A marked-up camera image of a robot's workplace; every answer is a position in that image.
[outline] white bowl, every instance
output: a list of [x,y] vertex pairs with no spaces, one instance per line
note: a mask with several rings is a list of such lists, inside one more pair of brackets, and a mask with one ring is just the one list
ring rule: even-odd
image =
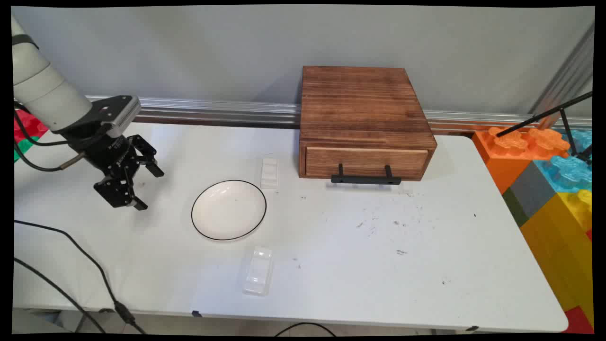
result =
[[265,217],[267,201],[261,190],[246,181],[216,183],[198,195],[191,222],[204,237],[232,240],[253,232]]

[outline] floor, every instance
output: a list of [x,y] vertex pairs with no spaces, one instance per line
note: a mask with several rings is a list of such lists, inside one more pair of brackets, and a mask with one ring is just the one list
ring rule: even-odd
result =
[[[91,315],[108,333],[139,334],[125,325],[113,312],[92,312]],[[259,320],[211,319],[201,317],[135,315],[137,324],[148,334],[200,336],[274,336],[294,322]],[[377,326],[324,325],[337,336],[404,336],[431,335],[431,329],[394,328]],[[91,321],[84,319],[78,333],[98,333]],[[281,336],[330,336],[318,326],[301,325]]]

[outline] white table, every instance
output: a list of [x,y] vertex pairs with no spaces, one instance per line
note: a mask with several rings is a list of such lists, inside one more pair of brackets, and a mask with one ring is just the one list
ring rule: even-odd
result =
[[[142,168],[146,211],[113,209],[93,190],[102,174],[81,161],[44,173],[15,164],[15,218],[69,232],[106,270],[119,300],[144,314],[305,320],[483,331],[562,331],[567,319],[471,140],[436,136],[420,182],[340,184],[298,177],[298,130],[135,123],[166,175]],[[41,141],[60,139],[50,133]],[[41,166],[75,153],[33,147]],[[278,159],[267,214],[242,240],[217,242],[190,209],[209,185],[261,180]],[[269,293],[242,293],[255,246],[273,251]],[[15,225],[15,256],[85,309],[112,308],[94,265],[62,235]],[[13,306],[73,309],[14,267]]]

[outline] white wall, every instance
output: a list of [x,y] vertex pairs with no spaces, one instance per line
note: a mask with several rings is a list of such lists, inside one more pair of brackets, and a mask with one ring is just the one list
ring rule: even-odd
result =
[[527,113],[594,7],[12,7],[88,95],[295,103],[301,67],[404,67],[431,110]]
[[[589,80],[587,85],[583,87],[583,89],[576,94],[576,96],[581,96],[584,93],[588,93],[593,90],[593,79]],[[566,109],[566,116],[574,116],[574,117],[589,117],[591,118],[593,114],[593,97],[588,98],[583,102],[577,103],[574,106]]]

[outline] cable connector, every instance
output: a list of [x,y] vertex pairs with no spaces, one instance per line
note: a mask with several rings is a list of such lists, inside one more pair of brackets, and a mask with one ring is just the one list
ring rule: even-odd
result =
[[116,308],[116,312],[120,315],[122,321],[129,325],[133,325],[135,323],[135,317],[130,313],[128,308],[125,305],[118,301],[114,301],[114,307]]

